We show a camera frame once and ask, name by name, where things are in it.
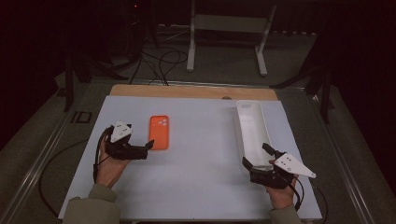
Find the hand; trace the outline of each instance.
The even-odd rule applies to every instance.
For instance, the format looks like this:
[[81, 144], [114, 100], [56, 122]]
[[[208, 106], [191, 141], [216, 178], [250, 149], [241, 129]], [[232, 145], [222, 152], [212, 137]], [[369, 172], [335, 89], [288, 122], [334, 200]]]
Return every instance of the hand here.
[[120, 179], [123, 170], [130, 162], [129, 160], [115, 160], [107, 155], [106, 139], [109, 136], [105, 136], [100, 144], [100, 156], [99, 156], [99, 171], [96, 177], [96, 184], [103, 185], [108, 188], [113, 188], [114, 184]]
[[[295, 187], [298, 176], [291, 181], [291, 185]], [[271, 204], [275, 209], [281, 209], [293, 205], [294, 191], [290, 187], [285, 189], [272, 189], [265, 187], [267, 193], [270, 195]]]

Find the sleeve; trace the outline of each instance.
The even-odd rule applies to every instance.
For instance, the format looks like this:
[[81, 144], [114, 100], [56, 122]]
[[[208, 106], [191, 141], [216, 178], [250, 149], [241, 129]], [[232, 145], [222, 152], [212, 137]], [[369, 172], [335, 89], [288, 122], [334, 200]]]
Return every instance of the sleeve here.
[[120, 209], [115, 204], [116, 199], [113, 190], [95, 184], [88, 198], [69, 200], [63, 224], [119, 224]]
[[271, 210], [269, 215], [274, 224], [302, 224], [293, 205]]

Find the white container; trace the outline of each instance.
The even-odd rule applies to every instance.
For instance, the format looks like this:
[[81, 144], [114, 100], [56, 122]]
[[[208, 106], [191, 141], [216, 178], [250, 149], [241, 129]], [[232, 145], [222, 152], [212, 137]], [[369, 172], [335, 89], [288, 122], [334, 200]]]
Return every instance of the white container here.
[[235, 116], [235, 130], [238, 141], [239, 155], [247, 158], [253, 167], [260, 170], [269, 170], [273, 167], [269, 160], [275, 157], [262, 149], [262, 144], [271, 146], [271, 140], [265, 125], [262, 106], [258, 101], [240, 100], [236, 102], [237, 116]]

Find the wire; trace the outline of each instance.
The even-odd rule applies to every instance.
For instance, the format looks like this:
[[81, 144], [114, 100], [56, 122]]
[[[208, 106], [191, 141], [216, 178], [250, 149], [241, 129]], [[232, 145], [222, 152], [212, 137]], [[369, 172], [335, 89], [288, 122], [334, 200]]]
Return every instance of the wire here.
[[88, 139], [77, 142], [69, 147], [66, 147], [64, 149], [62, 149], [61, 151], [59, 151], [58, 153], [56, 153], [54, 156], [51, 157], [51, 159], [49, 159], [49, 161], [47, 162], [46, 166], [44, 166], [43, 171], [41, 172], [41, 176], [38, 178], [38, 192], [40, 193], [40, 198], [43, 201], [44, 205], [47, 206], [47, 208], [51, 211], [51, 213], [58, 219], [59, 214], [57, 212], [55, 212], [55, 210], [50, 206], [49, 202], [47, 201], [46, 197], [44, 196], [43, 190], [42, 190], [42, 180], [43, 180], [43, 176], [44, 173], [46, 173], [47, 168], [49, 167], [49, 165], [52, 163], [52, 161], [57, 158], [59, 155], [61, 155], [62, 153], [66, 152], [68, 149], [73, 148], [78, 146], [79, 144], [88, 142]]
[[154, 75], [155, 75], [155, 77], [154, 77], [148, 84], [151, 84], [151, 82], [153, 82], [156, 78], [159, 78], [160, 81], [161, 81], [161, 83], [162, 83], [163, 85], [165, 85], [165, 83], [163, 82], [163, 79], [160, 77], [160, 75], [159, 75], [159, 74], [157, 73], [157, 71], [155, 70], [155, 63], [150, 62], [150, 61], [147, 61], [147, 60], [144, 59], [144, 58], [142, 58], [142, 60], [143, 60], [143, 62], [144, 62], [149, 68], [151, 68], [151, 70], [153, 71], [153, 73], [154, 73]]
[[301, 181], [300, 181], [297, 177], [294, 177], [294, 178], [298, 181], [298, 183], [299, 183], [300, 186], [301, 186], [301, 190], [302, 190], [302, 192], [303, 192], [303, 196], [301, 197], [301, 203], [303, 203], [304, 196], [305, 196], [303, 184], [301, 183]]
[[106, 161], [110, 156], [107, 156], [106, 158], [104, 158], [102, 161], [99, 161], [98, 165], [100, 165], [100, 163]]
[[289, 183], [289, 181], [287, 179], [285, 179], [285, 177], [283, 177], [282, 175], [280, 175], [278, 173], [276, 173], [276, 174], [277, 174], [278, 177], [283, 179], [288, 184], [288, 186], [289, 186], [289, 188], [291, 190], [294, 191], [294, 193], [295, 193], [295, 195], [297, 197], [297, 203], [294, 205], [294, 208], [296, 209], [296, 211], [298, 211], [300, 209], [300, 206], [301, 206], [301, 203], [302, 203], [302, 200], [300, 198], [300, 194], [297, 192], [296, 188], [291, 183]]
[[134, 70], [134, 74], [132, 75], [131, 80], [129, 81], [129, 85], [132, 84], [132, 81], [134, 80], [134, 77], [136, 76], [137, 71], [139, 70], [139, 67], [140, 67], [140, 64], [141, 64], [141, 63], [142, 63], [142, 54], [140, 53], [140, 55], [139, 55], [139, 63], [137, 64], [137, 67], [136, 67], [136, 69]]
[[325, 210], [325, 214], [326, 214], [326, 216], [325, 216], [325, 218], [323, 218], [323, 222], [322, 222], [322, 224], [324, 224], [324, 223], [326, 223], [326, 221], [327, 221], [327, 217], [329, 216], [329, 205], [327, 205], [327, 201], [326, 201], [326, 198], [324, 197], [324, 194], [323, 194], [323, 192], [318, 188], [318, 186], [316, 186], [316, 185], [314, 185], [313, 183], [311, 183], [311, 185], [315, 188], [315, 189], [317, 189], [318, 190], [318, 192], [320, 193], [320, 195], [322, 196], [322, 198], [323, 198], [323, 201], [324, 201], [324, 204], [325, 204], [325, 206], [326, 206], [326, 210]]
[[93, 182], [96, 183], [96, 177], [98, 176], [98, 171], [99, 171], [99, 164], [102, 161], [107, 160], [107, 158], [105, 158], [104, 160], [99, 162], [99, 149], [100, 149], [100, 145], [102, 143], [102, 140], [108, 136], [110, 133], [110, 128], [106, 128], [105, 131], [100, 135], [99, 140], [98, 140], [98, 145], [96, 146], [96, 153], [95, 153], [95, 163], [93, 164]]
[[[152, 68], [152, 67], [150, 67], [150, 68], [154, 71], [154, 73], [156, 74], [156, 77], [159, 77], [159, 78], [160, 78], [160, 80], [162, 81], [163, 85], [169, 86], [169, 83], [168, 83], [168, 81], [166, 80], [166, 76], [169, 74], [169, 72], [170, 72], [172, 69], [174, 69], [174, 68], [176, 67], [176, 65], [178, 65], [179, 63], [184, 63], [184, 62], [186, 62], [187, 59], [188, 59], [188, 55], [187, 55], [186, 52], [183, 52], [183, 51], [178, 50], [178, 49], [175, 49], [175, 48], [164, 48], [164, 49], [171, 49], [171, 50], [168, 51], [168, 52], [165, 52], [163, 55], [160, 56], [160, 58], [158, 58], [158, 57], [156, 57], [156, 56], [153, 56], [153, 55], [151, 55], [151, 54], [148, 54], [148, 53], [146, 53], [146, 52], [144, 52], [144, 51], [142, 51], [142, 54], [145, 54], [145, 55], [147, 55], [147, 56], [149, 56], [149, 57], [151, 57], [151, 58], [154, 58], [154, 59], [157, 59], [157, 60], [158, 60], [158, 67], [159, 67], [159, 70], [160, 70], [160, 74], [158, 74], [158, 73], [155, 71], [155, 65], [154, 65], [154, 68]], [[167, 55], [172, 54], [172, 53], [177, 53], [177, 56], [178, 56], [178, 57], [177, 57], [177, 60], [176, 60], [175, 62], [170, 62], [170, 61], [167, 61], [167, 60], [164, 59]], [[170, 63], [170, 64], [172, 64], [172, 66], [171, 66], [166, 72], [163, 71], [163, 64], [164, 64], [164, 63]]]

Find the orange phone case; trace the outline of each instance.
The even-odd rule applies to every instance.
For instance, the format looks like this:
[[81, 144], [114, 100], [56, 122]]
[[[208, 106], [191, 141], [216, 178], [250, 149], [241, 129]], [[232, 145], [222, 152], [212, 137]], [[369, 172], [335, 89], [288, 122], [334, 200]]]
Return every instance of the orange phone case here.
[[148, 140], [152, 139], [154, 139], [152, 149], [169, 148], [169, 118], [167, 116], [152, 116], [149, 119]]

